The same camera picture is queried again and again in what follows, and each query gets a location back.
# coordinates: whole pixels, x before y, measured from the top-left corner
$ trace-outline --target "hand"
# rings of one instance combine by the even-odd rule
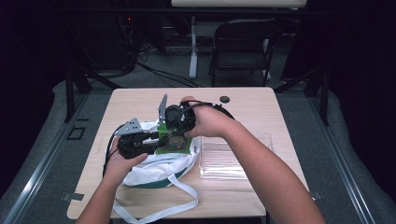
[[[192,96],[186,96],[181,99],[181,103],[186,101],[196,100]],[[200,135],[205,137],[223,137],[225,131],[237,122],[209,105],[196,106],[193,110],[196,117],[196,124],[191,131],[185,133],[188,137]]]
[[[119,144],[119,137],[115,137],[113,140],[112,148],[110,149],[109,155],[113,153]],[[119,151],[117,150],[114,154],[110,157],[108,161],[106,172],[103,181],[108,183],[113,183],[116,187],[120,185],[123,178],[128,175],[131,169],[136,166],[137,164],[141,163],[148,157],[147,153],[139,155],[133,159],[125,159],[121,156]]]

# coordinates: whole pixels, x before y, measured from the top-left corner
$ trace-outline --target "person's right hand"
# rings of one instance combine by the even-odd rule
[[[186,101],[196,100],[192,96],[186,96],[181,100],[181,102]],[[196,106],[193,110],[196,124],[191,131],[185,133],[188,137],[223,137],[225,132],[231,130],[234,123],[237,122],[209,105]]]

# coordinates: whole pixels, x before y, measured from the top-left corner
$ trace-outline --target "person's right arm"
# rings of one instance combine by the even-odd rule
[[[210,106],[197,106],[194,113],[196,126],[186,135],[224,138],[276,223],[325,223],[298,176],[240,122]]]

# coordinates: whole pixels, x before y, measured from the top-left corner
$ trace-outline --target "chair seat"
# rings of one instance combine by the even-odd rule
[[[262,52],[220,52],[215,62],[218,69],[258,69],[266,65]]]

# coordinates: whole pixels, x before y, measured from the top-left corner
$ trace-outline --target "person's left hand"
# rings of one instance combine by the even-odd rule
[[[113,140],[113,146],[110,150],[109,155],[113,153],[119,144],[119,137],[115,137]],[[105,176],[103,177],[103,180],[106,181],[107,183],[112,183],[116,187],[119,186],[122,182],[122,180],[125,178],[125,176],[128,175],[128,173],[131,171],[132,167],[136,166],[137,164],[141,163],[148,157],[147,153],[144,153],[142,155],[139,155],[133,159],[125,159],[121,156],[119,151],[117,150],[111,157],[110,160],[108,161],[107,167],[106,167],[106,172]]]

